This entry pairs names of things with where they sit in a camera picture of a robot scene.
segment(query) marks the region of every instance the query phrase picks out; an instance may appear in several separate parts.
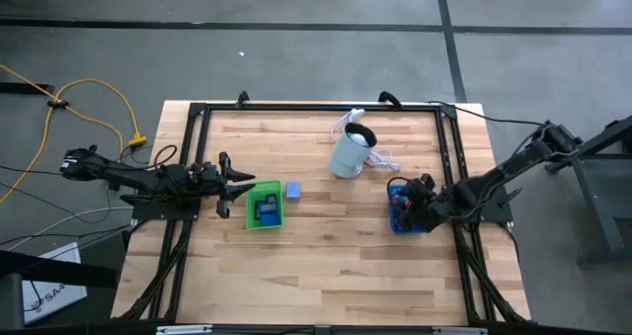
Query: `black floor stripe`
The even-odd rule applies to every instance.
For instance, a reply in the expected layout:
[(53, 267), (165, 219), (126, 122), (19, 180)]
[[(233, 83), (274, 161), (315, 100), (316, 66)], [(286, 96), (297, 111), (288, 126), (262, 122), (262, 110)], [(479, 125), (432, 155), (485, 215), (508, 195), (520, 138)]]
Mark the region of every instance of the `black floor stripe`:
[(452, 85), (454, 86), (456, 103), (466, 103), (467, 97), (465, 96), (461, 67), (458, 64), (458, 55), (456, 54), (456, 44), (454, 43), (454, 33), (452, 32), (450, 12), (447, 9), (447, 0), (438, 0), (438, 9), (441, 14), (445, 48), (447, 50), (447, 63), (450, 67), (450, 75), (452, 76)]
[(604, 35), (629, 36), (632, 28), (554, 28), (554, 27), (488, 27), (488, 26), (453, 26), (457, 34), (487, 35)]
[(0, 19), (0, 26), (72, 29), (135, 30), (244, 30), (244, 31), (325, 31), (325, 32), (393, 32), (440, 33), (441, 25), (397, 24), (286, 24), (286, 23), (187, 23), (97, 20)]

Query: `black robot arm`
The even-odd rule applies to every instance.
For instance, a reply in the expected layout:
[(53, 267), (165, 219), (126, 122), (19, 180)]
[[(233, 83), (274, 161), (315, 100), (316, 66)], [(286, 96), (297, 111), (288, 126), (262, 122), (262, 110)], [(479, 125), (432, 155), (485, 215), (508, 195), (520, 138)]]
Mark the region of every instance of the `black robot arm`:
[(411, 180), (402, 191), (411, 203), (400, 215), (400, 224), (417, 224), (430, 232), (446, 221), (472, 221), (505, 183), (539, 163), (555, 162), (576, 153), (582, 140), (564, 126), (546, 122), (520, 146), (525, 143), (522, 151), (516, 151), (486, 174), (461, 180), (439, 194), (433, 192), (435, 183), (430, 175)]
[(170, 208), (186, 205), (201, 197), (219, 196), (217, 213), (228, 217), (227, 202), (253, 188), (254, 184), (228, 185), (228, 181), (242, 182), (255, 176), (232, 169), (226, 152), (219, 154), (219, 171), (210, 162), (186, 167), (182, 164), (155, 166), (153, 170), (131, 167), (109, 160), (96, 153), (97, 146), (66, 151), (59, 171), (64, 178), (73, 181), (107, 180), (127, 186), (142, 193), (122, 196), (131, 205), (149, 201), (160, 201)]

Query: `gray concrete floor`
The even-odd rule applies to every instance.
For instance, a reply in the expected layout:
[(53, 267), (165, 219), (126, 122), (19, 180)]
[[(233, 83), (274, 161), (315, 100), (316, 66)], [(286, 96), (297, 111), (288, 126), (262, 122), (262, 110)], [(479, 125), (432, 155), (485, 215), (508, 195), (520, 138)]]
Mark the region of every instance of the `gray concrete floor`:
[[(629, 0), (448, 0), (454, 25), (630, 26)], [(7, 0), (4, 16), (83, 19), (439, 24), (436, 0)], [(565, 124), (591, 137), (632, 112), (632, 37), (456, 35), (469, 102), (489, 116)], [(382, 90), (404, 101), (453, 102), (442, 34), (0, 29), (0, 62), (40, 82), (97, 77), (121, 89), (153, 139), (167, 99), (374, 100)], [(13, 80), (0, 72), (0, 80)], [(131, 122), (118, 99), (98, 86), (77, 87), (67, 99), (81, 112), (127, 135)], [(38, 149), (45, 100), (0, 99), (0, 163), (26, 167)], [(488, 124), (498, 161), (529, 127)], [(54, 115), (37, 169), (56, 170), (67, 148), (99, 145), (116, 156), (117, 140), (65, 112)], [(533, 319), (549, 325), (632, 332), (632, 270), (582, 272), (575, 260), (600, 239), (575, 176), (536, 168), (510, 187), (521, 269)], [(0, 172), (12, 184), (15, 173)], [(103, 208), (105, 185), (31, 175), (22, 188), (75, 212)], [(111, 194), (113, 205), (122, 205)], [(0, 240), (31, 234), (66, 217), (14, 194), (0, 208)], [(124, 224), (128, 212), (103, 223), (65, 223), (81, 233)], [(63, 239), (33, 240), (20, 250), (38, 254)]]

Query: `wooden table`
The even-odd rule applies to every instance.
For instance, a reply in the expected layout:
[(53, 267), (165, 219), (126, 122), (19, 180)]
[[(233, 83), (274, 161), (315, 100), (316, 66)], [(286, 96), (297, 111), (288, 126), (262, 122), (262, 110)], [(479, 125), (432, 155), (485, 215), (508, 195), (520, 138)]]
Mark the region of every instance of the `wooden table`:
[[(154, 153), (167, 144), (182, 144), (189, 103), (165, 102)], [(460, 107), (482, 113), (478, 104)], [(439, 186), (444, 183), (434, 115), (366, 113), (361, 121), (376, 133), (376, 149), (390, 150), (401, 173), (365, 168), (355, 180), (337, 178), (327, 167), (334, 147), (329, 132), (341, 115), (213, 112), (204, 160), (216, 163), (217, 154), (227, 151), (236, 170), (255, 174), (259, 181), (300, 181), (301, 198), (283, 201), (284, 227), (256, 231), (245, 227), (245, 197), (230, 207), (229, 219), (215, 214), (215, 198), (202, 202), (179, 322), (466, 324), (451, 227), (394, 235), (387, 218), (389, 178), (428, 172)], [(485, 121), (460, 112), (458, 118), (470, 175), (493, 168)], [(453, 153), (449, 128), (446, 132)], [(458, 171), (453, 175), (458, 179)], [(133, 234), (113, 316), (126, 311), (154, 276), (164, 227), (163, 221), (149, 221)], [(482, 224), (480, 232), (490, 277), (528, 318), (512, 241), (495, 224)], [(168, 280), (162, 311), (170, 290)], [(477, 282), (474, 290), (483, 314)]]

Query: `green basket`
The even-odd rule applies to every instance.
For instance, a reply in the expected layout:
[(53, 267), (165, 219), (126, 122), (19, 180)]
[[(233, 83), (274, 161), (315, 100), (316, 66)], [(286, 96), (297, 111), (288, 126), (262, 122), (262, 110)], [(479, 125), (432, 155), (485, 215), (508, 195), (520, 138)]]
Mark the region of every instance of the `green basket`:
[[(264, 202), (266, 196), (274, 194), (276, 196), (276, 208), (278, 209), (278, 225), (261, 226), (260, 222), (255, 219), (257, 214), (256, 202)], [(258, 182), (255, 188), (246, 194), (246, 228), (249, 230), (275, 228), (283, 226), (283, 202), (281, 195), (280, 181)]]

